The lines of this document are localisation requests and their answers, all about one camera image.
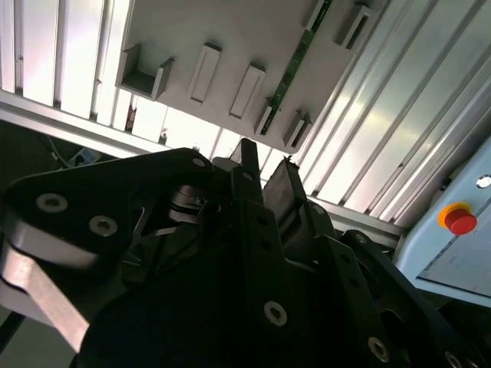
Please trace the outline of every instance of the metal bolt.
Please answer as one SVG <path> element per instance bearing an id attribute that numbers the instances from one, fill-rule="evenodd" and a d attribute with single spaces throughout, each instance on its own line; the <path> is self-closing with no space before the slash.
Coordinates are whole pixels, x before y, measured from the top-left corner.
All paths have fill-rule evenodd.
<path id="1" fill-rule="evenodd" d="M 324 215 L 324 209 L 320 205 L 314 205 L 314 210 L 319 214 L 319 215 Z"/>
<path id="2" fill-rule="evenodd" d="M 243 172 L 242 176 L 244 176 L 247 180 L 252 180 L 252 175 L 249 174 L 248 172 Z"/>
<path id="3" fill-rule="evenodd" d="M 356 240 L 358 240 L 361 244 L 367 244 L 367 239 L 362 234 L 356 234 Z"/>
<path id="4" fill-rule="evenodd" d="M 478 178 L 476 181 L 476 186 L 479 189 L 484 189 L 487 188 L 488 186 L 491 186 L 491 175 L 483 175 L 480 178 Z"/>
<path id="5" fill-rule="evenodd" d="M 89 229 L 94 234 L 107 237 L 117 232 L 117 223 L 111 217 L 94 216 L 89 221 Z"/>
<path id="6" fill-rule="evenodd" d="M 205 162 L 202 159 L 193 159 L 193 163 L 195 165 L 200 166 L 200 167 L 205 167 L 206 166 Z"/>
<path id="7" fill-rule="evenodd" d="M 67 209 L 68 201 L 59 194 L 45 193 L 36 198 L 36 205 L 41 211 L 59 213 Z"/>
<path id="8" fill-rule="evenodd" d="M 288 320 L 286 310 L 280 303 L 275 301 L 267 301 L 264 304 L 264 314 L 266 315 L 266 318 L 268 318 L 269 322 L 278 327 L 285 326 L 286 321 Z"/>
<path id="9" fill-rule="evenodd" d="M 387 350 L 384 343 L 372 336 L 368 337 L 367 344 L 371 353 L 374 354 L 377 359 L 379 359 L 382 363 L 389 363 L 389 350 Z"/>
<path id="10" fill-rule="evenodd" d="M 462 364 L 460 364 L 460 361 L 450 351 L 447 351 L 445 353 L 445 357 L 452 368 L 462 368 Z"/>

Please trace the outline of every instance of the emergency stop button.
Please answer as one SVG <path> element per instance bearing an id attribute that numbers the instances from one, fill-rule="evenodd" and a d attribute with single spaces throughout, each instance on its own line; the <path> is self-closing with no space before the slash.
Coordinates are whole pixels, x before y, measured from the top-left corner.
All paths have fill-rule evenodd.
<path id="1" fill-rule="evenodd" d="M 454 209 L 445 215 L 445 226 L 455 235 L 468 234 L 476 225 L 476 216 L 466 209 Z"/>

